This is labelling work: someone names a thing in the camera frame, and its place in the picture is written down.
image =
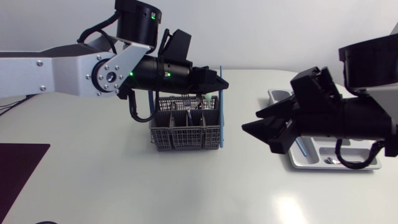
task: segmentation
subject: gray plastic basket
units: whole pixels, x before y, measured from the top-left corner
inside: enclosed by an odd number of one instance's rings
[[[210,110],[198,110],[195,97],[190,97],[190,101],[193,126],[188,125],[187,111],[183,106],[182,97],[160,98],[160,111],[149,126],[152,142],[158,151],[219,148],[218,97],[212,96]],[[177,110],[170,110],[172,103],[175,103]]]

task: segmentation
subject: white tabletop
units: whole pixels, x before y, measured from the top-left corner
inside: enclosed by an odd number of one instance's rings
[[[396,223],[396,158],[382,151],[376,171],[298,170],[242,131],[294,75],[225,70],[217,151],[157,152],[117,97],[34,97],[0,117],[0,142],[51,147],[3,223]]]

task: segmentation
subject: blue rod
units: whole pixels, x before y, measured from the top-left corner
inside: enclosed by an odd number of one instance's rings
[[[223,66],[220,65],[220,77],[223,78]],[[223,90],[218,92],[218,98],[220,99],[220,147],[224,147],[224,98]]]
[[[298,139],[296,139],[296,143],[298,145],[298,147],[300,148],[301,152],[303,153],[303,156],[307,156],[307,152],[305,151],[304,147],[301,145],[301,143],[299,142]]]
[[[148,99],[149,99],[149,111],[152,114],[155,111],[153,91],[148,91]]]

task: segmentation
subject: black cable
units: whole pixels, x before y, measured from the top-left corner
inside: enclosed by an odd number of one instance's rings
[[[114,47],[114,42],[112,41],[111,37],[103,30],[97,30],[97,32],[99,32],[100,34],[102,34],[109,42],[112,51],[114,54],[118,54],[118,52],[116,51],[116,47]]]
[[[3,115],[3,114],[5,114],[5,113],[7,113],[8,111],[10,111],[11,109],[13,109],[14,107],[20,105],[21,103],[23,103],[23,102],[25,102],[25,101],[31,99],[33,96],[35,96],[35,95],[27,95],[25,99],[18,101],[18,103],[14,104],[14,105],[12,105],[12,106],[9,106],[9,107],[7,107],[7,108],[2,108],[1,110],[3,110],[3,109],[6,109],[6,110],[3,111],[2,113],[0,113],[0,116]]]
[[[148,122],[148,121],[150,121],[150,120],[152,120],[154,118],[156,113],[160,110],[159,91],[156,91],[155,95],[156,95],[156,97],[155,97],[155,110],[148,118],[144,118],[143,119],[143,118],[138,117],[136,93],[134,92],[134,90],[130,90],[129,91],[128,96],[129,96],[130,114],[131,114],[131,117],[134,120],[136,120],[138,122],[141,122],[141,123],[145,123],[145,122]]]
[[[6,110],[6,109],[8,109],[8,108],[10,108],[11,106],[8,106],[8,107],[6,107],[6,108],[0,108],[0,110]]]
[[[15,102],[13,102],[13,103],[10,103],[10,104],[7,104],[7,105],[2,105],[2,106],[0,106],[0,107],[7,107],[7,106],[9,106],[9,105],[13,105],[14,103],[18,103],[19,101],[15,101]]]
[[[113,16],[111,16],[109,19],[105,20],[104,22],[101,22],[91,28],[88,28],[87,30],[84,30],[83,33],[81,33],[79,39],[77,40],[78,43],[84,43],[86,38],[93,34],[94,32],[97,32],[101,29],[104,29],[105,27],[111,25],[114,23],[117,19],[119,19],[121,15],[121,12],[116,11],[114,12]]]
[[[350,169],[363,169],[372,163],[373,159],[376,158],[377,154],[380,152],[382,148],[384,148],[384,141],[376,141],[373,143],[371,150],[369,152],[369,157],[364,162],[349,162],[342,158],[341,156],[341,144],[343,143],[342,139],[337,139],[336,142],[336,156],[337,159],[347,168]]]
[[[57,223],[51,222],[51,221],[44,221],[44,222],[39,222],[39,223],[36,223],[36,224],[57,224]]]

